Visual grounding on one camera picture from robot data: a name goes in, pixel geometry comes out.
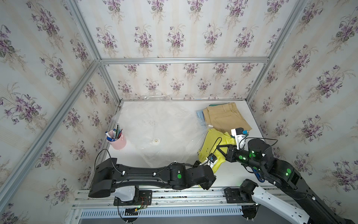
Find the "yellow garment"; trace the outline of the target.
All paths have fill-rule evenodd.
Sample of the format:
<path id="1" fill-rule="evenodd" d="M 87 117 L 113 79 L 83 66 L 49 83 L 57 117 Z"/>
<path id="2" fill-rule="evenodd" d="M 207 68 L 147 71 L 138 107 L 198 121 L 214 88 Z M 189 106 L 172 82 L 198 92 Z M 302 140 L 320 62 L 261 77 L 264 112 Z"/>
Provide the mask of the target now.
<path id="1" fill-rule="evenodd" d="M 222 133 L 214 128 L 210 128 L 198 151 L 199 162 L 206 162 L 213 172 L 216 173 L 221 164 L 226 161 L 225 155 L 222 152 L 226 154 L 228 147 L 224 147 L 224 145 L 234 145 L 236 147 L 236 140 L 228 132 Z"/>

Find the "beige garment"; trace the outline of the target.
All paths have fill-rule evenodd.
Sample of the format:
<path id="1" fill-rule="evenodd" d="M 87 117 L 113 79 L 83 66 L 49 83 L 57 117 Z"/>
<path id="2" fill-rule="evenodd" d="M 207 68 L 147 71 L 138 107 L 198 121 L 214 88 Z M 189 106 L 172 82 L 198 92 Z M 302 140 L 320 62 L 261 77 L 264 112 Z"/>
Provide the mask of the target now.
<path id="1" fill-rule="evenodd" d="M 231 133 L 232 129 L 243 128 L 246 131 L 252 127 L 239 112 L 236 103 L 208 106 L 203 109 L 205 122 L 216 130 Z"/>

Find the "light blue garment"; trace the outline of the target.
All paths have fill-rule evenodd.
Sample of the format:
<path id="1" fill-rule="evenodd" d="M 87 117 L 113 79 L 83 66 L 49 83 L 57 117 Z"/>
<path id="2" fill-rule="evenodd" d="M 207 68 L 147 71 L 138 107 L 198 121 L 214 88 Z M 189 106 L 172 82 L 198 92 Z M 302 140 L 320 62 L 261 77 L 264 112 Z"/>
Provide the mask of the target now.
<path id="1" fill-rule="evenodd" d="M 205 115 L 204 115 L 204 110 L 203 110 L 203 109 L 197 110 L 197 111 L 196 111 L 196 114 L 197 114 L 197 117 L 199 118 L 199 120 L 201 120 L 203 123 L 206 123 Z"/>

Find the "green garment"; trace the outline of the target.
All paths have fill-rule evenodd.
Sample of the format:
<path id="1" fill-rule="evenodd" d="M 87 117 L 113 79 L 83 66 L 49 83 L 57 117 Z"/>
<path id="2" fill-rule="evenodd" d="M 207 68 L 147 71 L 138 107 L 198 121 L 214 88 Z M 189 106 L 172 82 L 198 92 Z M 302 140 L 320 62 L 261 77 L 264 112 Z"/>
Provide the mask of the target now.
<path id="1" fill-rule="evenodd" d="M 221 104 L 210 104 L 209 106 L 218 106 L 218 105 L 224 105 L 225 103 L 221 103 Z"/>

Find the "clear plastic vacuum bag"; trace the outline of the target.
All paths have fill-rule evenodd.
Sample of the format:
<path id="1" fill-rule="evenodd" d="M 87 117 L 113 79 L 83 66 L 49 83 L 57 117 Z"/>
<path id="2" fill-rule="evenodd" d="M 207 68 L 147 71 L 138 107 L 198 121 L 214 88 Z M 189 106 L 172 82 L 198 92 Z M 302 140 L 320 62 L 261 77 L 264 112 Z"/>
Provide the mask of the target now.
<path id="1" fill-rule="evenodd" d="M 198 112 L 209 104 L 168 97 L 123 100 L 115 118 L 126 143 L 121 149 L 110 146 L 109 151 L 118 163 L 133 167 L 162 167 L 174 161 L 193 164 L 208 130 Z"/>

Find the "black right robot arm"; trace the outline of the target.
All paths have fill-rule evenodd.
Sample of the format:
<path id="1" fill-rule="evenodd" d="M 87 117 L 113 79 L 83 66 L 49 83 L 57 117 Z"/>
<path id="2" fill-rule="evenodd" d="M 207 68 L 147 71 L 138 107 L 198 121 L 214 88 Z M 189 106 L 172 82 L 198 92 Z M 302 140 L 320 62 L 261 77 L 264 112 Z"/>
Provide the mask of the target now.
<path id="1" fill-rule="evenodd" d="M 269 196 L 257 184 L 246 179 L 240 186 L 242 198 L 250 198 L 257 203 L 268 206 L 272 211 L 297 224 L 352 224 L 335 213 L 308 186 L 290 163 L 276 159 L 272 148 L 262 139 L 254 138 L 248 143 L 248 150 L 234 145 L 217 145 L 228 162 L 239 162 L 243 167 L 252 168 L 254 174 L 275 185 L 286 195 L 294 199 L 301 207 L 299 210 Z"/>

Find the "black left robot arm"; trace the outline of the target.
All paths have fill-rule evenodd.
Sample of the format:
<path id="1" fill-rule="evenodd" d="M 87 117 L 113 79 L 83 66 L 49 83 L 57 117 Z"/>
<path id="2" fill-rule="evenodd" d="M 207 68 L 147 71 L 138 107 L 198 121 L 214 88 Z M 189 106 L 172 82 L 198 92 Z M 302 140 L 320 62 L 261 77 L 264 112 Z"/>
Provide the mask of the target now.
<path id="1" fill-rule="evenodd" d="M 126 203 L 139 196 L 140 186 L 184 190 L 198 185 L 208 190 L 215 181 L 209 165 L 172 162 L 160 168 L 136 168 L 117 164 L 116 158 L 109 158 L 95 167 L 88 197 L 116 197 Z"/>

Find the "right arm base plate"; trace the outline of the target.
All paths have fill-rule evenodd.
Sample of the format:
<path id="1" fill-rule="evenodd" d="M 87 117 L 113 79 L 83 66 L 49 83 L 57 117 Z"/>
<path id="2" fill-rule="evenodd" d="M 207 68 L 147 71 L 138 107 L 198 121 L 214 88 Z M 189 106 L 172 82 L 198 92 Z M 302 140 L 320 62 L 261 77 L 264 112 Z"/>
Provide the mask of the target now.
<path id="1" fill-rule="evenodd" d="M 254 203 L 252 196 L 256 187 L 225 188 L 224 195 L 227 203 Z"/>

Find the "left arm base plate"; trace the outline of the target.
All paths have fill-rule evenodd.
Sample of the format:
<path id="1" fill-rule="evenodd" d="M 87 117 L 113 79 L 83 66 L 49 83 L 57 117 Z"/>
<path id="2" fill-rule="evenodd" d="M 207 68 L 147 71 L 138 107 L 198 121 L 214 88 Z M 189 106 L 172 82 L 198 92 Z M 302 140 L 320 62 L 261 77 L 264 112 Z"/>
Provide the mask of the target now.
<path id="1" fill-rule="evenodd" d="M 114 206 L 148 206 L 152 204 L 152 190 L 139 190 L 137 188 L 128 191 L 120 190 L 113 193 Z"/>

